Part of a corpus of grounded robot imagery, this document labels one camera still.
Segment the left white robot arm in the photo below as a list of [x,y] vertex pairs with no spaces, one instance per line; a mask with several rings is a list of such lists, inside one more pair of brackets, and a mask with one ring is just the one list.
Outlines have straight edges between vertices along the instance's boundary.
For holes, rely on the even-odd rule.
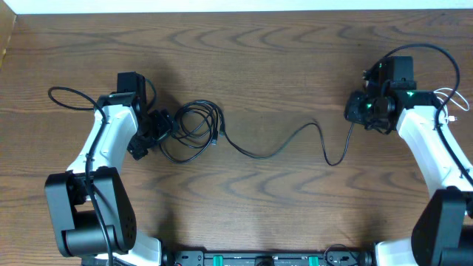
[[127,154],[140,160],[178,130],[147,100],[141,74],[121,72],[117,89],[93,100],[94,124],[66,171],[48,176],[44,190],[59,252],[82,265],[164,265],[161,241],[137,228],[120,173]]

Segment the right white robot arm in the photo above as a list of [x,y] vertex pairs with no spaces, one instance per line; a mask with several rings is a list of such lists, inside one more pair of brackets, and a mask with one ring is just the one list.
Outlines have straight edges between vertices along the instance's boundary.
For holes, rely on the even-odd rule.
[[420,91],[410,56],[387,56],[364,74],[344,117],[366,130],[397,132],[427,185],[430,200],[405,239],[379,242],[362,265],[471,265],[472,164],[449,130],[441,102]]

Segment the cardboard box edge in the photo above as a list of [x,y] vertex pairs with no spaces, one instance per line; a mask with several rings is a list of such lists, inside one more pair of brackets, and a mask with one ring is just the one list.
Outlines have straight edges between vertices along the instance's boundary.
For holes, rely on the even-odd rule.
[[0,8],[0,64],[2,65],[7,53],[7,46],[13,34],[17,15],[4,0],[1,0]]

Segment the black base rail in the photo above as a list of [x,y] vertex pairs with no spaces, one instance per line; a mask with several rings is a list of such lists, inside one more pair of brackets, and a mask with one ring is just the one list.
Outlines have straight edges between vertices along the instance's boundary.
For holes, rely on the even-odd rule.
[[373,266],[374,255],[369,251],[356,252],[330,248],[315,253],[232,253],[182,250],[167,253],[161,259],[128,259],[116,256],[114,265],[169,265],[169,266]]

